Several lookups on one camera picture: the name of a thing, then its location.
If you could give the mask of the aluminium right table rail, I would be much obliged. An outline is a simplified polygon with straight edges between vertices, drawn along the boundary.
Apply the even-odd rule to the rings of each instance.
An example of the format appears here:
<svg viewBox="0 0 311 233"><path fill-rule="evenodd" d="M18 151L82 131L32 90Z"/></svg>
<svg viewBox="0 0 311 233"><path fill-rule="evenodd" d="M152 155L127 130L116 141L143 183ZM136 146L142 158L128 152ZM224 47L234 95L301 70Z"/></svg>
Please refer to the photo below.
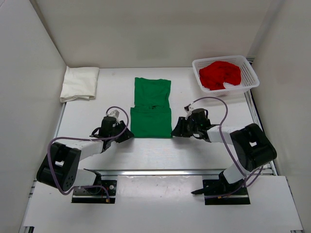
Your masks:
<svg viewBox="0 0 311 233"><path fill-rule="evenodd" d="M258 109L257 109L257 106L256 106L256 103L255 103L255 100L254 100L254 97L253 97L251 90L245 92L244 95L245 95L245 99L246 99L246 102L248 104L249 111L250 111L250 114L252 116L253 122L258 124L259 127L264 132L264 128L263 128L263 125L262 125L262 122L261 122L261 119L260 119L260 116L258 113ZM271 174L273 174L274 176L278 176L278 172L277 172L274 160L272 160L268 163L268 168L270 169Z"/></svg>

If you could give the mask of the white plastic basket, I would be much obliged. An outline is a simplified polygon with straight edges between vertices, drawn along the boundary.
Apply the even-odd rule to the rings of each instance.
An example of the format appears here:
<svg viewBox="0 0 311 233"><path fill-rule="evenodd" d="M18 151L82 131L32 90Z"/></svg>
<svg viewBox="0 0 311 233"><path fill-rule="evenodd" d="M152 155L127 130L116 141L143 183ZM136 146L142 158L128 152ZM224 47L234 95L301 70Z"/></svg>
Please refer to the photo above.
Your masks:
<svg viewBox="0 0 311 233"><path fill-rule="evenodd" d="M242 55L197 59L192 68L201 91L210 96L245 93L259 86L257 74Z"/></svg>

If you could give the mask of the green t shirt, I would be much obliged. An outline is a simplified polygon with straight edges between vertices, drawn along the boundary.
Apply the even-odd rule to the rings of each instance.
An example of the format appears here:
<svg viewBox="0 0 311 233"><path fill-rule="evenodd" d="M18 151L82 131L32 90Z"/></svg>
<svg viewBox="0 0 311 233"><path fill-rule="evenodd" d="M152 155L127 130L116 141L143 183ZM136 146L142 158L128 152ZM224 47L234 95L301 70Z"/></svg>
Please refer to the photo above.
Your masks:
<svg viewBox="0 0 311 233"><path fill-rule="evenodd" d="M136 138L171 138L171 81L135 78L130 129Z"/></svg>

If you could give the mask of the white front cover board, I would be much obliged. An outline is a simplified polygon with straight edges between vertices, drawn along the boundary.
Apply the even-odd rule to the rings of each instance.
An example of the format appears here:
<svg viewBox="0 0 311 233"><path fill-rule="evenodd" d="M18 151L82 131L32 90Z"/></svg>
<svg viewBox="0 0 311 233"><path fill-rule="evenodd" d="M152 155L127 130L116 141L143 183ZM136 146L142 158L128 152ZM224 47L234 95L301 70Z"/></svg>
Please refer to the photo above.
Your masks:
<svg viewBox="0 0 311 233"><path fill-rule="evenodd" d="M260 176L249 205L205 205L200 176L120 176L113 204L77 204L37 183L24 221L36 233L289 233L302 230L287 181Z"/></svg>

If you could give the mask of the aluminium left table rail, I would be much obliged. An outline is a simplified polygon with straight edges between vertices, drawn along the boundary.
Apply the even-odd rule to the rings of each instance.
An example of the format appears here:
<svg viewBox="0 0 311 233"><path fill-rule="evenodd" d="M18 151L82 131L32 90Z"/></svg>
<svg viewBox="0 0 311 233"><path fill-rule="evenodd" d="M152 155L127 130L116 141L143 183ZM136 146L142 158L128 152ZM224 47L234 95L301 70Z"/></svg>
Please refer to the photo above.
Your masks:
<svg viewBox="0 0 311 233"><path fill-rule="evenodd" d="M65 108L66 108L66 103L63 103L62 104L62 108L61 108L61 112L60 112L60 115L59 115L59 118L58 118L58 121L57 121L57 124L56 124L56 127L55 127L55 131L54 131L54 134L52 136L52 139L54 139L54 138L56 138L58 136L60 125L61 125L61 122L62 122L62 118L63 118L64 112L65 112Z"/></svg>

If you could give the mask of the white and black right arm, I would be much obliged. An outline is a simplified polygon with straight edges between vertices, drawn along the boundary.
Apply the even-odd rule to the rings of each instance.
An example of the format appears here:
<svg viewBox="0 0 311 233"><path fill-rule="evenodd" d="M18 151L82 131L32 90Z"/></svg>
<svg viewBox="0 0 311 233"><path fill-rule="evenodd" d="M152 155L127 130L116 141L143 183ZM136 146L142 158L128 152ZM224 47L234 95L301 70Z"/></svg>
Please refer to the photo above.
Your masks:
<svg viewBox="0 0 311 233"><path fill-rule="evenodd" d="M259 125L252 123L244 128L222 127L211 124L208 110L191 110L186 117L179 117L171 132L173 137L194 137L209 143L223 143L234 147L237 159L233 165L219 174L219 190L231 193L236 184L242 183L251 172L276 159L277 152Z"/></svg>

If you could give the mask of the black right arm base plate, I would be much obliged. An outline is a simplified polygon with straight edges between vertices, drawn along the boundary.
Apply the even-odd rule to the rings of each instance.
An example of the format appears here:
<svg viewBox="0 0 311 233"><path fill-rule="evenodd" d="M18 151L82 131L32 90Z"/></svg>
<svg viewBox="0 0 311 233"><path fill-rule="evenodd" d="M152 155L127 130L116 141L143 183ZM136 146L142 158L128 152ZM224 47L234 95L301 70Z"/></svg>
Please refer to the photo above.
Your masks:
<svg viewBox="0 0 311 233"><path fill-rule="evenodd" d="M229 184L219 176L203 176L202 187L191 194L203 195L205 205L249 205L251 204L244 179Z"/></svg>

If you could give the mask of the white t shirt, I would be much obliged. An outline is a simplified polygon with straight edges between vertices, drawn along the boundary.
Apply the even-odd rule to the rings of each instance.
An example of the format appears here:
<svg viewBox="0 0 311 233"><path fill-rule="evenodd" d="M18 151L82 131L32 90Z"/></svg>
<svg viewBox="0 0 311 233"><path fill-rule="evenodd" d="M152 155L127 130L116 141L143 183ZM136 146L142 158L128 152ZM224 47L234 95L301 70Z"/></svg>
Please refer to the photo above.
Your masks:
<svg viewBox="0 0 311 233"><path fill-rule="evenodd" d="M98 67L67 66L60 94L60 102L77 99L93 100L96 97L100 69Z"/></svg>

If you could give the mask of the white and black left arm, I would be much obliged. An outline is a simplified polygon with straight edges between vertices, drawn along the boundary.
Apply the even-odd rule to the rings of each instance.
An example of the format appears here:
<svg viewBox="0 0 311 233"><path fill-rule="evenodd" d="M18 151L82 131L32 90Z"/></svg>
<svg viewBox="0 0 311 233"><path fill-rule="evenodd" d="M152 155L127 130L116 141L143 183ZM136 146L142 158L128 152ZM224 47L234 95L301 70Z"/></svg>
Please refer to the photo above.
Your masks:
<svg viewBox="0 0 311 233"><path fill-rule="evenodd" d="M97 194L102 189L99 173L90 169L79 169L79 162L105 152L113 142L122 143L133 137L134 134L124 121L119 121L116 116L105 116L101 126L93 130L90 138L72 138L72 144L58 142L60 139L69 140L69 137L55 138L48 145L48 153L39 167L36 179L58 189L63 195L67 195L75 187Z"/></svg>

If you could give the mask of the red t shirt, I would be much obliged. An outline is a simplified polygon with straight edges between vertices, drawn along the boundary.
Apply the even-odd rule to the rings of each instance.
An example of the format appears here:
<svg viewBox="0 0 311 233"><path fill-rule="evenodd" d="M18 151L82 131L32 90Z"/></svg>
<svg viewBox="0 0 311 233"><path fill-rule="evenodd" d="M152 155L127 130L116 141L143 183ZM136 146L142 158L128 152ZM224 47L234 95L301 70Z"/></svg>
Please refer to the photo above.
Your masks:
<svg viewBox="0 0 311 233"><path fill-rule="evenodd" d="M216 61L199 70L200 82L209 90L225 89L224 83L240 85L242 81L241 70L238 66L224 61Z"/></svg>

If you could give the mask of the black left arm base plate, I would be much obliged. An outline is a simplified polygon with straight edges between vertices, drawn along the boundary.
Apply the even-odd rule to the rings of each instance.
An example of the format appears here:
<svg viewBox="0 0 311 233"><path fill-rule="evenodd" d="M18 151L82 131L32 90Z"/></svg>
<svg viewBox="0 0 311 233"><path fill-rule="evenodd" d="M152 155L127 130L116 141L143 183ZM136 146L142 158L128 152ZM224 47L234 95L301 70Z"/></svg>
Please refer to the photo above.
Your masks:
<svg viewBox="0 0 311 233"><path fill-rule="evenodd" d="M96 186L92 188L75 187L72 192L72 203L114 204L117 192L117 176L107 176L99 171L78 170L74 185Z"/></svg>

